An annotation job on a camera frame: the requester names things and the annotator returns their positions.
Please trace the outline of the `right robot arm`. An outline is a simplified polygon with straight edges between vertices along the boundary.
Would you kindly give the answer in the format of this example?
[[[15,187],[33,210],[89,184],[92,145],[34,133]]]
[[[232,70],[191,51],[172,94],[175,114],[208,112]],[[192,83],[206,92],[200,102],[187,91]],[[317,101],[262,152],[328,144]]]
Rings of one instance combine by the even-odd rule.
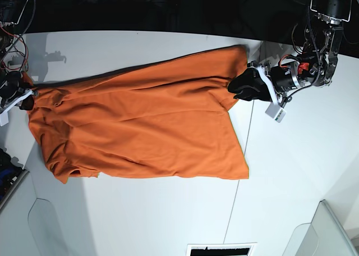
[[[29,49],[24,35],[36,12],[36,0],[1,0],[1,113],[33,103],[28,78]]]

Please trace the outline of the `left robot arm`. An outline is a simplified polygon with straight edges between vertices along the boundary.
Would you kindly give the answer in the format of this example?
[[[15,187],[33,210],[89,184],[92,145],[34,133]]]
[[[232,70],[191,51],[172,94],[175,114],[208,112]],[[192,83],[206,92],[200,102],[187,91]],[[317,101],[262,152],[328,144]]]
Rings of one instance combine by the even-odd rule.
[[[330,85],[338,64],[344,23],[357,0],[311,0],[306,9],[305,42],[294,47],[277,65],[248,63],[247,69],[228,85],[235,99],[261,100],[283,107],[292,97],[312,86]]]

